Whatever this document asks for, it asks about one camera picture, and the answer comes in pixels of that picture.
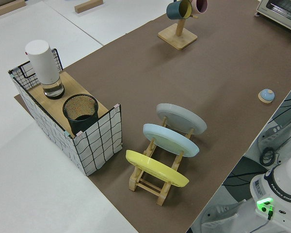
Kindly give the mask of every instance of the wooden base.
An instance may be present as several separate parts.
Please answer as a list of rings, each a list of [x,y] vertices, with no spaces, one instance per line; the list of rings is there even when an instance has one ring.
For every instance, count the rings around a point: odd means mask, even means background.
[[[0,16],[13,10],[16,10],[18,8],[21,8],[23,6],[26,6],[25,0],[16,0],[3,6],[0,6]]]
[[[75,12],[77,13],[81,13],[83,11],[87,11],[89,9],[92,9],[96,6],[102,5],[103,4],[103,0],[90,0],[87,1],[85,3],[82,3],[80,5],[77,5],[74,7]]]
[[[182,50],[189,44],[193,43],[197,39],[197,35],[183,28],[182,34],[178,36],[176,35],[177,25],[178,24],[175,23],[159,32],[158,37],[166,41],[177,50]]]
[[[167,117],[164,117],[163,122],[162,122],[163,127],[166,127],[166,120],[167,120]],[[194,129],[191,129],[191,131],[188,134],[186,134],[185,137],[190,139],[193,131]],[[150,144],[144,151],[144,155],[151,158],[155,151],[155,148],[156,148],[156,145],[154,144],[154,139],[152,139]],[[178,170],[183,154],[184,152],[181,152],[180,155],[176,156],[174,163],[171,167],[173,170],[175,171]],[[135,170],[129,178],[129,189],[131,191],[135,191],[137,186],[143,188],[144,190],[158,196],[156,203],[162,206],[168,195],[171,184],[168,182],[165,182],[163,187],[159,188],[155,186],[154,184],[142,179],[143,174],[144,174],[144,171],[135,166]]]
[[[60,74],[61,81],[65,87],[64,95],[58,100],[51,100],[44,95],[41,85],[37,85],[29,89],[29,93],[38,101],[42,107],[60,124],[71,136],[73,133],[67,118],[63,114],[63,104],[71,96],[76,94],[88,94],[77,81],[75,81],[68,73],[62,72]],[[108,112],[108,109],[98,101],[98,116],[101,117]]]

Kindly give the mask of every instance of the black mesh pencil holder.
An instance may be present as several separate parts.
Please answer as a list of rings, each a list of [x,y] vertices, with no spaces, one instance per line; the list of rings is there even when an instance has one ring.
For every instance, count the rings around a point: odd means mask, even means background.
[[[87,94],[71,96],[63,105],[63,114],[68,119],[72,133],[76,135],[98,121],[98,102]]]

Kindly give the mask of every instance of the white cylinder container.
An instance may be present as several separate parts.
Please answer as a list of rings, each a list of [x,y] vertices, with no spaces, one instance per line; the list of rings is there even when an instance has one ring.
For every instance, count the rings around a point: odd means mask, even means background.
[[[64,86],[48,42],[34,40],[25,47],[26,54],[41,83],[44,94],[50,99],[58,99],[64,94]]]

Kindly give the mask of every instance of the plate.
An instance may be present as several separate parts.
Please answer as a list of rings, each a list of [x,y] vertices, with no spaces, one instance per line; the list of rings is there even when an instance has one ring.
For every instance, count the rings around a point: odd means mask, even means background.
[[[185,176],[173,170],[171,167],[168,167],[165,164],[162,164],[159,161],[149,158],[143,154],[132,150],[127,150],[126,159],[142,171],[145,171],[146,173],[149,173],[162,181],[171,183],[174,186],[184,187],[189,182]]]
[[[156,113],[161,120],[167,117],[166,124],[183,133],[201,134],[207,129],[207,124],[195,113],[170,103],[160,103],[156,106]]]
[[[183,157],[194,157],[199,153],[198,146],[185,136],[160,125],[145,124],[144,135],[150,141],[154,138],[154,144],[179,155],[184,152]]]

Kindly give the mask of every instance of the brown table mat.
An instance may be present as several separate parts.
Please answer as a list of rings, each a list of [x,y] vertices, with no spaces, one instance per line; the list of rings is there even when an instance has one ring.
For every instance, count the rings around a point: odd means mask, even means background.
[[[257,5],[209,1],[199,19],[186,20],[198,39],[184,50],[157,37],[175,23],[163,15],[65,68],[108,109],[122,105],[123,149],[89,179],[139,232],[186,232],[290,91],[291,31],[254,17]],[[275,92],[269,105],[257,97],[265,88]],[[146,149],[142,128],[160,124],[159,103],[187,108],[208,125],[192,137],[200,153],[178,169],[190,182],[172,187],[163,207],[129,190],[133,166],[125,159],[127,149]],[[174,156],[158,148],[153,158],[171,166]]]

